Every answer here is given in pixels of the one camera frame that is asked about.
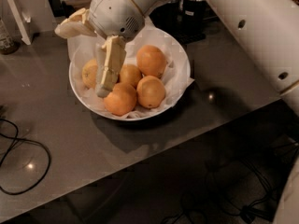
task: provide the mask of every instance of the gray table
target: gray table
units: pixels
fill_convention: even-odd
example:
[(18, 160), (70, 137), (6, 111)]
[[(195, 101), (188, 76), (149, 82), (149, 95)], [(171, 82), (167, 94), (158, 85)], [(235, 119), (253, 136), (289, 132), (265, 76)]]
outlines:
[[(55, 35), (38, 36), (31, 46), (0, 56), (6, 118), (18, 124), (21, 136), (45, 144), (52, 156), (37, 187), (18, 196), (0, 192), (0, 222), (279, 99), (221, 23), (207, 27), (206, 35), (186, 48), (195, 82), (174, 108), (138, 122), (99, 117), (78, 101), (69, 85), (67, 43)], [(216, 99), (211, 101), (211, 94)], [(8, 142), (1, 138), (1, 144), (4, 152)], [(0, 185), (26, 188), (46, 164), (40, 148), (19, 147), (1, 167)]]

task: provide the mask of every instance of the floor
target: floor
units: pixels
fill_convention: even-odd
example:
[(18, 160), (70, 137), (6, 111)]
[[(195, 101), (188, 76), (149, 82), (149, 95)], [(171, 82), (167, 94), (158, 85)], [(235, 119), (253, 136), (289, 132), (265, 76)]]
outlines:
[(7, 224), (272, 223), (295, 119), (275, 102)]

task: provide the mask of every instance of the cable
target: cable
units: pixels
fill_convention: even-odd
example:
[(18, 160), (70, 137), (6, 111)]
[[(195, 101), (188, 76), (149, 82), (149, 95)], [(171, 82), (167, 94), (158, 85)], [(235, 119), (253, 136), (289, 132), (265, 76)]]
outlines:
[(11, 122), (11, 121), (9, 121), (7, 119), (1, 119), (1, 118), (0, 118), (0, 122), (8, 123), (8, 124), (10, 124), (15, 129), (14, 136), (7, 136), (7, 135), (4, 135), (3, 133), (0, 133), (0, 136), (4, 137), (6, 139), (12, 140), (10, 146), (8, 147), (7, 151), (4, 153), (2, 159), (0, 160), (0, 168), (1, 168), (4, 160), (6, 159), (7, 155), (9, 154), (9, 152), (12, 151), (13, 149), (19, 147), (23, 143), (27, 143), (29, 145), (34, 145), (34, 146), (38, 146), (38, 147), (43, 148), (45, 150), (46, 154), (47, 154), (47, 157), (48, 157), (48, 164), (47, 164), (47, 167), (45, 169), (44, 174), (41, 177), (39, 177), (37, 179), (37, 181), (32, 186), (30, 186), (29, 188), (21, 190), (21, 191), (12, 192), (12, 191), (7, 191), (7, 190), (3, 189), (2, 186), (0, 186), (0, 190), (2, 192), (4, 192), (5, 194), (7, 194), (7, 195), (20, 195), (20, 194), (23, 194), (24, 192), (27, 192), (27, 191), (33, 189), (34, 187), (36, 187), (44, 179), (44, 177), (48, 173), (48, 170), (49, 170), (50, 164), (51, 164), (50, 151), (49, 151), (49, 149), (45, 145), (43, 145), (40, 142), (37, 142), (37, 141), (34, 141), (34, 140), (30, 140), (30, 139), (26, 139), (26, 138), (19, 138), (18, 137), (19, 136), (19, 128), (18, 128), (18, 126), (15, 123), (13, 123), (13, 122)]
[[(183, 199), (184, 199), (184, 197), (186, 195), (189, 195), (192, 198), (192, 204), (190, 205), (190, 207), (186, 206), (186, 203), (184, 203)], [(163, 218), (163, 220), (161, 221), (161, 224), (175, 224), (182, 217), (186, 217), (191, 224), (195, 224), (194, 220), (192, 219), (191, 213), (198, 213), (198, 214), (200, 214), (204, 218), (204, 223), (207, 224), (206, 214), (202, 210), (200, 210), (200, 209), (198, 209), (198, 208), (195, 207), (197, 205), (197, 203), (196, 203), (196, 201), (195, 201), (192, 193), (190, 193), (188, 191), (185, 192), (180, 197), (179, 203), (180, 203), (180, 207), (182, 209), (182, 212), (179, 213), (179, 214), (177, 214), (177, 215), (171, 216), (171, 217), (165, 217), (165, 218)]]
[[(208, 193), (211, 195), (211, 197), (212, 197), (211, 200), (213, 201), (213, 203), (216, 204), (216, 205), (218, 206), (218, 208), (219, 208), (224, 214), (226, 214), (226, 215), (228, 215), (228, 216), (232, 216), (232, 217), (239, 217), (239, 216), (240, 216), (240, 212), (238, 212), (238, 213), (230, 213), (230, 212), (226, 211), (226, 210), (221, 206), (221, 204), (220, 204), (219, 202), (216, 201), (216, 199), (215, 199), (214, 195), (212, 194), (212, 191), (210, 190), (209, 185), (208, 185), (208, 183), (207, 183), (207, 177), (208, 177), (208, 175), (209, 175), (209, 172), (207, 172), (207, 173), (206, 173), (206, 176), (205, 176), (205, 186), (206, 186), (206, 190), (207, 190), (207, 192), (208, 192)], [(217, 189), (219, 189), (219, 190), (221, 191), (221, 195), (224, 197), (224, 199), (225, 199), (230, 205), (232, 205), (235, 209), (237, 209), (238, 211), (240, 211), (240, 208), (236, 207), (236, 205), (234, 205), (234, 204), (227, 198), (227, 196), (226, 196), (225, 194), (223, 194), (223, 192), (222, 192), (222, 190), (220, 189), (220, 186), (218, 185), (218, 183), (217, 183)]]

